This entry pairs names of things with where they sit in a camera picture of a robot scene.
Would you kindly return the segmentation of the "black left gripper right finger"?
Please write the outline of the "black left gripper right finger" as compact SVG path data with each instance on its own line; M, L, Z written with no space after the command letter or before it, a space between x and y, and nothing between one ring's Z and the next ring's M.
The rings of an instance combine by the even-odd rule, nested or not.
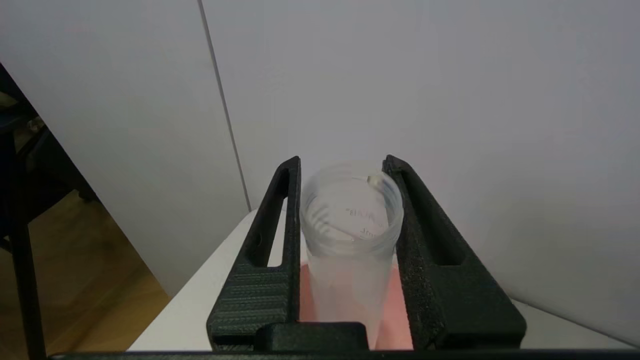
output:
M519 349L525 318L418 173L393 155L382 170L403 200L396 249L414 350Z

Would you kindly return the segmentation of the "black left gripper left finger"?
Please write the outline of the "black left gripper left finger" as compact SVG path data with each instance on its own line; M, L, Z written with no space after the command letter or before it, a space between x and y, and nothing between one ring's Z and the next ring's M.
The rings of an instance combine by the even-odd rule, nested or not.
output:
M270 180L253 223L208 319L213 351L243 352L264 326L297 322L300 312L301 159L282 162ZM281 263L269 267L275 233L286 204Z

